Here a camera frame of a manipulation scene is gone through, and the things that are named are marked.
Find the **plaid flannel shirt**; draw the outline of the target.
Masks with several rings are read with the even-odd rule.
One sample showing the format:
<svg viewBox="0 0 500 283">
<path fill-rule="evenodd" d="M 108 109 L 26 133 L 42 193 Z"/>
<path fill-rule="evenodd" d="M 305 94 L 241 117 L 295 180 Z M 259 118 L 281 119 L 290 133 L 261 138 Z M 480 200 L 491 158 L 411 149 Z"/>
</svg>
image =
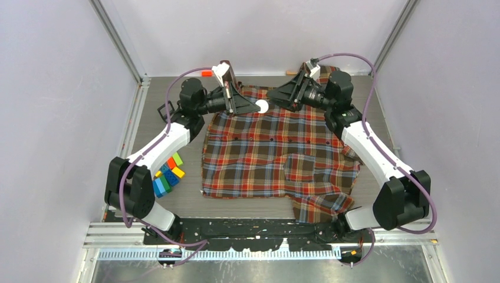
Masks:
<svg viewBox="0 0 500 283">
<path fill-rule="evenodd" d="M 297 221 L 329 222 L 354 207 L 360 165 L 322 110 L 217 113 L 203 145 L 201 191 L 218 199 L 286 197 Z"/>
</svg>

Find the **white round brooch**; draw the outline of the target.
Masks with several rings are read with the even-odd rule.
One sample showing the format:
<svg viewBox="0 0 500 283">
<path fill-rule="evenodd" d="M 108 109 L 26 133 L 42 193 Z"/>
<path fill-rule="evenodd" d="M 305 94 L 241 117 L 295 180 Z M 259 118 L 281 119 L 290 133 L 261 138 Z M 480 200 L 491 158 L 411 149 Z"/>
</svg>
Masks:
<svg viewBox="0 0 500 283">
<path fill-rule="evenodd" d="M 257 100 L 255 104 L 259 107 L 259 114 L 265 114 L 269 110 L 269 103 L 266 100 Z"/>
</svg>

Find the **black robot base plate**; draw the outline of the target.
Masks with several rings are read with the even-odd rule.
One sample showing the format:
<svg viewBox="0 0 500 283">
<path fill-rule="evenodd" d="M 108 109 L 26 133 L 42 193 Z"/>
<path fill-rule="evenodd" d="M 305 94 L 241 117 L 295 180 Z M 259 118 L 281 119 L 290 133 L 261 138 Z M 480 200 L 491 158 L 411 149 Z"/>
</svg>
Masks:
<svg viewBox="0 0 500 283">
<path fill-rule="evenodd" d="M 142 229 L 145 245 L 180 243 L 188 251 L 265 252 L 286 244 L 289 251 L 326 251 L 332 244 L 369 248 L 367 230 L 347 231 L 335 222 L 299 223 L 293 219 L 177 218 L 167 232 Z"/>
</svg>

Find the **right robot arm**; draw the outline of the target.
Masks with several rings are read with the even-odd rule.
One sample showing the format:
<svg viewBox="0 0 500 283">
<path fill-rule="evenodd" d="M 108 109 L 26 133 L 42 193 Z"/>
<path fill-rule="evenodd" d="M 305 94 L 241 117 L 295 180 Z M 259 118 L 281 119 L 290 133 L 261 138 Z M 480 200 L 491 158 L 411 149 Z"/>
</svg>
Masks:
<svg viewBox="0 0 500 283">
<path fill-rule="evenodd" d="M 299 111 L 302 106 L 324 111 L 328 129 L 354 150 L 376 178 L 380 191 L 373 204 L 338 216 L 337 236 L 344 242 L 353 241 L 360 230 L 390 231 L 423 219 L 432 211 L 428 200 L 430 176 L 424 170 L 413 170 L 381 142 L 352 104 L 353 90 L 351 76 L 344 71 L 331 72 L 325 85 L 300 71 L 267 93 L 272 104 L 289 111 Z"/>
</svg>

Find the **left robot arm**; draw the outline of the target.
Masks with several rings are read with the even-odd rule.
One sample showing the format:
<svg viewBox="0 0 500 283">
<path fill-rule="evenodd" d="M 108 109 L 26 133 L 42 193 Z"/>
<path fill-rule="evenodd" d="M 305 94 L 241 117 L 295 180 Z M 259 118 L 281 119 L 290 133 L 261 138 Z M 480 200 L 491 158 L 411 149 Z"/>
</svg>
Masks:
<svg viewBox="0 0 500 283">
<path fill-rule="evenodd" d="M 155 193 L 165 192 L 165 180 L 153 180 L 168 158 L 187 146 L 200 133 L 203 115 L 225 111 L 228 114 L 263 114 L 269 109 L 265 100 L 244 97 L 232 81 L 207 91 L 197 78 L 188 78 L 180 88 L 178 108 L 171 113 L 167 126 L 146 146 L 127 158 L 115 157 L 109 164 L 104 201 L 156 227 L 167 244 L 180 239 L 181 229 L 174 224 L 176 215 L 156 202 Z"/>
</svg>

